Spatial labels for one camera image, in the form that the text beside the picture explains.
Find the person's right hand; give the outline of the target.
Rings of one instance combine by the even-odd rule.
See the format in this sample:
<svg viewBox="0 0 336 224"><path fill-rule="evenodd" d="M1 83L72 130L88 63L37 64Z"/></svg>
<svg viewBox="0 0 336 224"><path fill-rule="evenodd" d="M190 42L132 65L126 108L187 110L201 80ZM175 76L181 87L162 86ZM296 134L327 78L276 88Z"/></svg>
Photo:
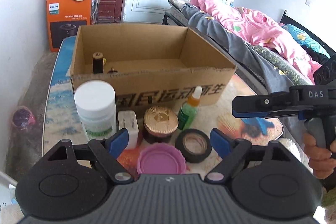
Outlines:
<svg viewBox="0 0 336 224"><path fill-rule="evenodd" d="M313 169L313 174L318 179L325 179L329 177L335 168L335 159L332 153L335 153L335 141L331 143L330 150L320 148L316 145L316 139L308 134L303 135L304 153L309 158L309 166Z"/></svg>

